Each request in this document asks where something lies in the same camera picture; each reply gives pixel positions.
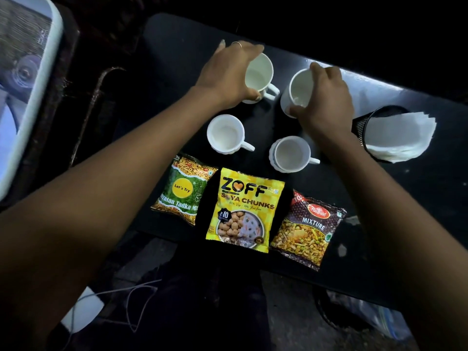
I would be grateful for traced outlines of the person's left hand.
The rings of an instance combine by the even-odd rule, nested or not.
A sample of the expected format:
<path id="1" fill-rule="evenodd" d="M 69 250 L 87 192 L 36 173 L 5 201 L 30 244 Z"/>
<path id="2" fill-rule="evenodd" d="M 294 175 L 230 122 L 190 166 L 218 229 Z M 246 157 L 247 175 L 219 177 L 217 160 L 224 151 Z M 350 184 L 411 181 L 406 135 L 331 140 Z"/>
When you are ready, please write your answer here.
<path id="1" fill-rule="evenodd" d="M 242 56 L 242 44 L 246 41 L 234 41 L 223 51 L 213 54 L 202 68 L 195 87 L 207 94 L 210 106 L 220 112 L 237 106 L 242 102 L 245 75 L 250 62 Z"/>

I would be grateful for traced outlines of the dark red snack packet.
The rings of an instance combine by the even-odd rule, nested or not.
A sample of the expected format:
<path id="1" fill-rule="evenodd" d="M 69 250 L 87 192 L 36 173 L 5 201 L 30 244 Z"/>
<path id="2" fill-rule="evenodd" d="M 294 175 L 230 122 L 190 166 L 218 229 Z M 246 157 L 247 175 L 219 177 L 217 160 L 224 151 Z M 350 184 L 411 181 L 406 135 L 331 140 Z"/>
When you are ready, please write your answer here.
<path id="1" fill-rule="evenodd" d="M 347 211 L 297 190 L 270 247 L 283 256 L 319 271 L 325 252 Z"/>

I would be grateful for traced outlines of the black mesh holder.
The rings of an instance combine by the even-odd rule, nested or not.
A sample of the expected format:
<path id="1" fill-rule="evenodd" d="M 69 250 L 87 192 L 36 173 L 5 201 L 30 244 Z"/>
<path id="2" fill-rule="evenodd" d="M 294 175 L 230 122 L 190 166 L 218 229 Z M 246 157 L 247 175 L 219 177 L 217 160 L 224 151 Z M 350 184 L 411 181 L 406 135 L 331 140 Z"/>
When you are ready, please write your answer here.
<path id="1" fill-rule="evenodd" d="M 367 123 L 372 117 L 375 117 L 375 118 L 391 117 L 394 115 L 400 115 L 400 114 L 409 113 L 409 112 L 410 111 L 407 108 L 399 106 L 399 105 L 382 106 L 373 112 L 367 113 L 364 116 L 354 118 L 352 121 L 351 132 L 358 138 L 361 146 L 375 161 L 379 163 L 383 163 L 383 164 L 391 164 L 391 162 L 388 160 L 378 159 L 373 154 L 371 154 L 371 152 L 366 148 L 365 132 L 366 132 Z"/>

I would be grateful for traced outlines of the green snack packet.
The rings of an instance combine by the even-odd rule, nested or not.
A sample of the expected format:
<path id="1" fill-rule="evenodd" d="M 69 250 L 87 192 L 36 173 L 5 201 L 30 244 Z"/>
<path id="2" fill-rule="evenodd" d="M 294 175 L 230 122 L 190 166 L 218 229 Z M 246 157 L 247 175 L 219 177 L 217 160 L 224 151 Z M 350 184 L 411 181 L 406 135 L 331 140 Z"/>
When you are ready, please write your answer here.
<path id="1" fill-rule="evenodd" d="M 165 187 L 151 209 L 179 216 L 195 226 L 203 193 L 218 170 L 188 154 L 179 153 L 172 161 Z"/>

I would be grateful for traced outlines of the white framed appliance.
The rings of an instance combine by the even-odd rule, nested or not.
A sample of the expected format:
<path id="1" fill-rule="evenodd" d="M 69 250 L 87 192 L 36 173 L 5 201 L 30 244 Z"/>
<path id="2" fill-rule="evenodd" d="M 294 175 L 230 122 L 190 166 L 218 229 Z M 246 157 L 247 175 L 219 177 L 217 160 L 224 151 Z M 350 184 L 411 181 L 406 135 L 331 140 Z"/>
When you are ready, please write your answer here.
<path id="1" fill-rule="evenodd" d="M 51 0 L 0 0 L 0 201 L 19 169 L 62 35 Z"/>

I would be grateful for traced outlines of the person's right forearm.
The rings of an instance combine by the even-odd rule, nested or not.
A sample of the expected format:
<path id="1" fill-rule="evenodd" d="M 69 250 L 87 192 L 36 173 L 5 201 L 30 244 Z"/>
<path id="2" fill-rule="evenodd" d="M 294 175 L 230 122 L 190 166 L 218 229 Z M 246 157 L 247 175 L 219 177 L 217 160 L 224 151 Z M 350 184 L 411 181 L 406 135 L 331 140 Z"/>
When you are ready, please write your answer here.
<path id="1" fill-rule="evenodd" d="M 318 135 L 420 350 L 468 351 L 468 250 L 360 146 Z"/>

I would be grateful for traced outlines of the person's right hand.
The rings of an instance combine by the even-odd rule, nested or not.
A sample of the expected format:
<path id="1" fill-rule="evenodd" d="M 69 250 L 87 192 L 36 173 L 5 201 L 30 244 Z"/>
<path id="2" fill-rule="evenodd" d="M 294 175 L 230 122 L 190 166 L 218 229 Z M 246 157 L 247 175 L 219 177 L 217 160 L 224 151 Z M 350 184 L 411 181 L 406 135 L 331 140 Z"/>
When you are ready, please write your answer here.
<path id="1" fill-rule="evenodd" d="M 313 75 L 313 93 L 308 107 L 310 115 L 298 119 L 302 129 L 325 152 L 330 143 L 348 142 L 351 134 L 354 106 L 344 80 L 341 84 L 329 82 L 325 68 L 317 62 L 310 64 Z"/>

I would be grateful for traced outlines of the clear plastic bag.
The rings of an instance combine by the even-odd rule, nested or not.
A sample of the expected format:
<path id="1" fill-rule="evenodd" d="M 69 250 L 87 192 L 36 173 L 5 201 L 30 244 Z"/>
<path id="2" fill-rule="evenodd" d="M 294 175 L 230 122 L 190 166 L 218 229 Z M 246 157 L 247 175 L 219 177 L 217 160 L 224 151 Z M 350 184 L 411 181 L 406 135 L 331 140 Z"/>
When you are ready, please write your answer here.
<path id="1" fill-rule="evenodd" d="M 376 330 L 396 341 L 413 337 L 402 313 L 325 289 L 318 304 L 331 326 L 354 331 Z"/>

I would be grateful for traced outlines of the white ceramic cup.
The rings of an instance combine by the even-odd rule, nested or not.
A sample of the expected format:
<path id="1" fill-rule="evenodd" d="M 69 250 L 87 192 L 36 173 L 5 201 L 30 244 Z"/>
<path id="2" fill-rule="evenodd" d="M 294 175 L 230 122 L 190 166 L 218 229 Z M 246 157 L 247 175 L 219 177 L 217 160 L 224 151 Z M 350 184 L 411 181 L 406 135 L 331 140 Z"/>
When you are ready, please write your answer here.
<path id="1" fill-rule="evenodd" d="M 274 142 L 269 149 L 269 161 L 276 171 L 285 174 L 299 172 L 309 164 L 321 163 L 312 157 L 308 142 L 299 136 L 287 136 Z"/>
<path id="2" fill-rule="evenodd" d="M 291 106 L 307 107 L 313 93 L 313 75 L 310 69 L 303 69 L 297 72 L 290 80 L 280 98 L 280 106 L 284 114 L 289 118 L 294 118 L 289 114 Z"/>
<path id="3" fill-rule="evenodd" d="M 206 135 L 210 146 L 220 154 L 234 154 L 240 149 L 255 151 L 255 147 L 245 141 L 242 122 L 230 114 L 214 117 L 208 124 Z"/>
<path id="4" fill-rule="evenodd" d="M 252 60 L 245 75 L 245 85 L 257 90 L 260 97 L 256 100 L 243 100 L 245 104 L 255 104 L 262 99 L 275 101 L 280 90 L 272 84 L 274 68 L 271 60 L 264 54 L 259 54 Z"/>

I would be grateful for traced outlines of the white flat object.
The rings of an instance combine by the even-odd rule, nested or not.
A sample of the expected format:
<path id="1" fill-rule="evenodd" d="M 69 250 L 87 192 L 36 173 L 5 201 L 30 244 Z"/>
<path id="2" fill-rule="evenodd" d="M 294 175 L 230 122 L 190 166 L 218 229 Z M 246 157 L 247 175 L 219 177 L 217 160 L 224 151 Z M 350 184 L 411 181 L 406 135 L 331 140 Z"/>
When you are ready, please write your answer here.
<path id="1" fill-rule="evenodd" d="M 103 308 L 104 302 L 87 286 L 61 324 L 70 334 L 77 333 L 89 325 Z"/>

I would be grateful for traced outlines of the person's left forearm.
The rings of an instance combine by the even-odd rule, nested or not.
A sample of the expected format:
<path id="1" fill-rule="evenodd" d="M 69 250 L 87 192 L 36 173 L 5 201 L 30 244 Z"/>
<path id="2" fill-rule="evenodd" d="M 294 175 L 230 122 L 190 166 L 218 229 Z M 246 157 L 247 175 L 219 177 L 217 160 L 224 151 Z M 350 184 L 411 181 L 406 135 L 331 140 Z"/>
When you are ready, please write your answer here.
<path id="1" fill-rule="evenodd" d="M 0 351 L 43 351 L 171 160 L 228 106 L 219 89 L 194 86 L 0 213 Z"/>

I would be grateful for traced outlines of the white paper napkins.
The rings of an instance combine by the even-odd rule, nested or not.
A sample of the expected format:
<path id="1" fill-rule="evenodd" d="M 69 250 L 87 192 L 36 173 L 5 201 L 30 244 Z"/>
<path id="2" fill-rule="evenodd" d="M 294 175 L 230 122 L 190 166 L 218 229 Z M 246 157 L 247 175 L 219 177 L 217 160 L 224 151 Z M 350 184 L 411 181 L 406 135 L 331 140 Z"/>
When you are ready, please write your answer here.
<path id="1" fill-rule="evenodd" d="M 436 118 L 424 112 L 372 117 L 364 130 L 364 147 L 376 159 L 399 163 L 415 159 L 430 146 Z"/>

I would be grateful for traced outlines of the yellow checked food packet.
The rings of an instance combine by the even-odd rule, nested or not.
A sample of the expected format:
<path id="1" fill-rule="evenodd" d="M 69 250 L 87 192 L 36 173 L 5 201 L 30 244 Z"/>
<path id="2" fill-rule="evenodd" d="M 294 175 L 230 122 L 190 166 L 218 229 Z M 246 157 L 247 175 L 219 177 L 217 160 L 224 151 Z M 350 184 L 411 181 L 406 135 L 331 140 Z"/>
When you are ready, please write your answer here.
<path id="1" fill-rule="evenodd" d="M 267 254 L 273 219 L 284 187 L 283 181 L 222 168 L 217 201 L 205 239 Z"/>

